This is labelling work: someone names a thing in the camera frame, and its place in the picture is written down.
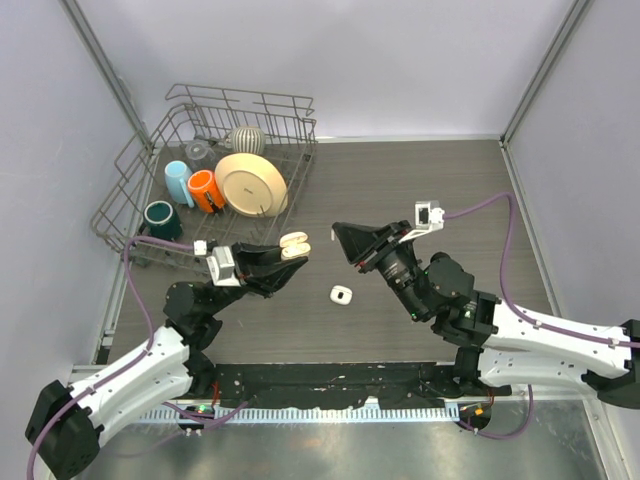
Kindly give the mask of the pink earbud case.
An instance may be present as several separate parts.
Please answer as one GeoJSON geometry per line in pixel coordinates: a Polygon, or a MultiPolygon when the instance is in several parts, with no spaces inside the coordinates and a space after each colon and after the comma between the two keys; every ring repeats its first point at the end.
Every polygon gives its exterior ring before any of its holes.
{"type": "Polygon", "coordinates": [[[311,245],[308,240],[309,235],[301,231],[291,232],[282,236],[279,240],[281,259],[291,260],[308,256],[311,252],[311,245]]]}

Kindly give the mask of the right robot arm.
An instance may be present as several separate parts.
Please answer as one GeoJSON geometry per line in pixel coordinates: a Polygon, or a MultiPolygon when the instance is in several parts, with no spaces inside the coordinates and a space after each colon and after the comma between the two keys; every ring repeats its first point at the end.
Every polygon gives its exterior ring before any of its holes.
{"type": "Polygon", "coordinates": [[[482,292],[451,256],[417,259],[408,221],[371,227],[336,222],[348,263],[377,271],[414,322],[458,346],[451,380],[465,395],[485,385],[562,385],[593,391],[609,405],[639,406],[639,323],[585,324],[547,315],[482,292]]]}

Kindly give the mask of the white earbud charging case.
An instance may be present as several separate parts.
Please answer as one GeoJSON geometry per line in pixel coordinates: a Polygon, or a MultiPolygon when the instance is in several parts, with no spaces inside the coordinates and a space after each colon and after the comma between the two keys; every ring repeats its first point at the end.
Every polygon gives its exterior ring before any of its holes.
{"type": "Polygon", "coordinates": [[[346,306],[351,303],[353,292],[348,287],[342,285],[334,285],[331,288],[329,298],[333,303],[337,305],[346,306]]]}

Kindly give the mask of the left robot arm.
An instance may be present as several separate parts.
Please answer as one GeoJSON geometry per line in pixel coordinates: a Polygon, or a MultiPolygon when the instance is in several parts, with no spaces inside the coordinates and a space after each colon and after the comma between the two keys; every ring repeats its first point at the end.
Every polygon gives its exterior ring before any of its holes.
{"type": "Polygon", "coordinates": [[[189,251],[205,259],[206,282],[183,281],[165,295],[166,320],[145,342],[100,372],[65,386],[55,380],[36,401],[25,437],[27,478],[42,460],[58,479],[82,472],[122,429],[156,405],[185,394],[205,397],[216,370],[204,354],[222,327],[216,314],[247,294],[270,298],[308,261],[310,246],[293,243],[210,246],[189,251]]]}

